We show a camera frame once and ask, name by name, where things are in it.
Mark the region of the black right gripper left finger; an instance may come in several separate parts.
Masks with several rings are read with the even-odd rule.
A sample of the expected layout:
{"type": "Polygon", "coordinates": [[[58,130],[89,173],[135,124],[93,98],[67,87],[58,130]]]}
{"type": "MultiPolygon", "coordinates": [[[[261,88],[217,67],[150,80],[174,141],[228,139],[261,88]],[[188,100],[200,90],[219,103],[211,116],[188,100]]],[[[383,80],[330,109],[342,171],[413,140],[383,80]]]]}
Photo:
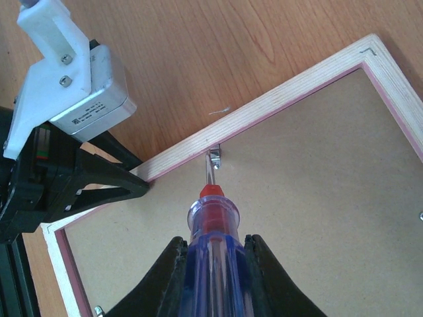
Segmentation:
{"type": "Polygon", "coordinates": [[[188,244],[171,239],[144,278],[106,316],[178,316],[188,244]]]}

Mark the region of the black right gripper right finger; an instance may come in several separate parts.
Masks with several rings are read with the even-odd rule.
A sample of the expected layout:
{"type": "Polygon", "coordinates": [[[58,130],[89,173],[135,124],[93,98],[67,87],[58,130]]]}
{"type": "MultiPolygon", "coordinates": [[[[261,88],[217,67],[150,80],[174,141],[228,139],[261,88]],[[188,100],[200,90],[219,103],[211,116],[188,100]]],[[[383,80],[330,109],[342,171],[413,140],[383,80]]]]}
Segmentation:
{"type": "Polygon", "coordinates": [[[255,316],[325,315],[293,282],[260,235],[247,235],[244,248],[255,316]]]}

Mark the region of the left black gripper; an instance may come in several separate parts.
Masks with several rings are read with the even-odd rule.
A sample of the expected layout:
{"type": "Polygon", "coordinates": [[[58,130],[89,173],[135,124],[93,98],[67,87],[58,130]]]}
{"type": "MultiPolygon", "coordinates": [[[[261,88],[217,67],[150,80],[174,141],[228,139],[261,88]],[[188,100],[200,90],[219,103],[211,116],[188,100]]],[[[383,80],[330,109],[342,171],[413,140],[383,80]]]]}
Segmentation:
{"type": "Polygon", "coordinates": [[[107,203],[138,198],[142,161],[110,132],[81,143],[50,123],[35,127],[16,160],[1,158],[1,243],[107,203]]]}

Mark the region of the blue red screwdriver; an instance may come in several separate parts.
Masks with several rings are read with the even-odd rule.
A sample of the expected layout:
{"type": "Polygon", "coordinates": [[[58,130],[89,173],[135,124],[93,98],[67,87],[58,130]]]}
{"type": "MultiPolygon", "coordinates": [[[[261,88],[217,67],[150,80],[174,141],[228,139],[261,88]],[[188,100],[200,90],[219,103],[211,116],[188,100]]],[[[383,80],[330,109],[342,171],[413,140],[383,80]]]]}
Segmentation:
{"type": "Polygon", "coordinates": [[[253,316],[239,210],[215,182],[214,153],[206,154],[206,185],[188,211],[191,237],[178,314],[253,316]]]}

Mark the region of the pink photo frame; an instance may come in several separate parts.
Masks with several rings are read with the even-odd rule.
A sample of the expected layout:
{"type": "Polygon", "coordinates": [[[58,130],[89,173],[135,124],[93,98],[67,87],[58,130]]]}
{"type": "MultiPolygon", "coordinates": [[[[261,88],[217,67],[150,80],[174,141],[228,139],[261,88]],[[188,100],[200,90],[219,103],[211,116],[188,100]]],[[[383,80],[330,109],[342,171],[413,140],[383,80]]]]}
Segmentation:
{"type": "Polygon", "coordinates": [[[111,309],[190,236],[214,146],[240,236],[327,315],[422,315],[422,100],[370,34],[135,168],[143,197],[44,225],[67,316],[111,309]]]}

